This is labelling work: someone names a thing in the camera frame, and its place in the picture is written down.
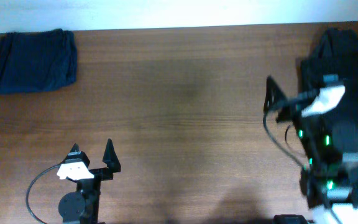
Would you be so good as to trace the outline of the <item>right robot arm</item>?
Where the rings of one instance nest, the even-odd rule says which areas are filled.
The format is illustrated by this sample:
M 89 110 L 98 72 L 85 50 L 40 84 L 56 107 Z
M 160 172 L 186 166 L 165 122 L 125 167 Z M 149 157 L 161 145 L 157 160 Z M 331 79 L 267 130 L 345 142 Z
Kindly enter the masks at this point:
M 271 114 L 291 123 L 308 159 L 300 188 L 313 223 L 358 223 L 358 77 L 324 75 L 294 98 L 268 77 Z

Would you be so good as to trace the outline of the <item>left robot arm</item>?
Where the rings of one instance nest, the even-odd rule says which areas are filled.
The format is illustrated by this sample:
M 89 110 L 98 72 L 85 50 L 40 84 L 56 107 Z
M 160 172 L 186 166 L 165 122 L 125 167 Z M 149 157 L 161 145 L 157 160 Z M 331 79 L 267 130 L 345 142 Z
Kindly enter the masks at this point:
M 79 145 L 74 144 L 60 164 L 57 172 L 59 178 L 76 184 L 76 190 L 64 195 L 58 204 L 63 223 L 99 223 L 101 183 L 113 180 L 114 174 L 121 171 L 121 163 L 111 139 L 107 140 L 102 162 L 105 167 L 89 169 L 90 159 Z

